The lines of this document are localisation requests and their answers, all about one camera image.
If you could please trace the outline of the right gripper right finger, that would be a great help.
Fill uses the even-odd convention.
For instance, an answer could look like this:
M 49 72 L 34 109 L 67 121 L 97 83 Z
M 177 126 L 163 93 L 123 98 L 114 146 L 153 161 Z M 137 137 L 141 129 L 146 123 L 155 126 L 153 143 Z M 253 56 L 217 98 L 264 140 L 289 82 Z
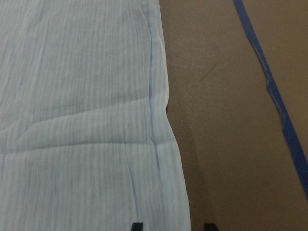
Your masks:
M 204 231 L 217 231 L 217 226 L 215 223 L 205 223 Z

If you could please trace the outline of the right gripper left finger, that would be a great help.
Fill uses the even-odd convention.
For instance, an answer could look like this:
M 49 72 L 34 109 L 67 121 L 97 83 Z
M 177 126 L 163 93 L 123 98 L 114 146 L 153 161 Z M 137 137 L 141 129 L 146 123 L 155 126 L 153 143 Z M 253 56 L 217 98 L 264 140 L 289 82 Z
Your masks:
M 143 231 L 143 223 L 142 222 L 133 223 L 131 226 L 131 231 Z

